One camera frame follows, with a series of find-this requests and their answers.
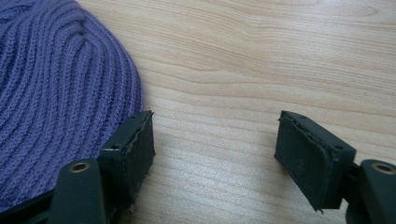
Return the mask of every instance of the metal grommet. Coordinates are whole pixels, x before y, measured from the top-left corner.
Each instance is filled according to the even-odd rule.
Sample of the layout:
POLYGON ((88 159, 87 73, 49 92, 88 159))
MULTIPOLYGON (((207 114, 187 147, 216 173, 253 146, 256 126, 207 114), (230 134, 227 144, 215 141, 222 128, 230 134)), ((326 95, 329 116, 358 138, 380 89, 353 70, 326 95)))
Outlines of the metal grommet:
POLYGON ((86 171, 90 168, 90 164, 88 162, 78 162, 76 164, 73 164, 72 166, 70 166, 69 171, 71 173, 80 173, 83 171, 86 171))
POLYGON ((396 175, 396 169, 394 167, 392 167, 392 166, 389 166, 389 165, 385 164, 385 163, 376 162, 376 163, 372 164, 372 167, 375 170, 377 170, 377 171, 379 171, 379 172, 381 172, 383 174, 396 175))

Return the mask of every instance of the purple fabric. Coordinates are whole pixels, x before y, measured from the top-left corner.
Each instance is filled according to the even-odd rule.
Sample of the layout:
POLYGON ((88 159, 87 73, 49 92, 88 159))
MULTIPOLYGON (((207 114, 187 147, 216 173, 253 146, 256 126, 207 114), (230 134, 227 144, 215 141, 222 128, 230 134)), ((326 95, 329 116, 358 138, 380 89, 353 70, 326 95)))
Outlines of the purple fabric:
POLYGON ((0 0, 0 212, 97 158, 141 109, 130 56, 77 2, 0 0))

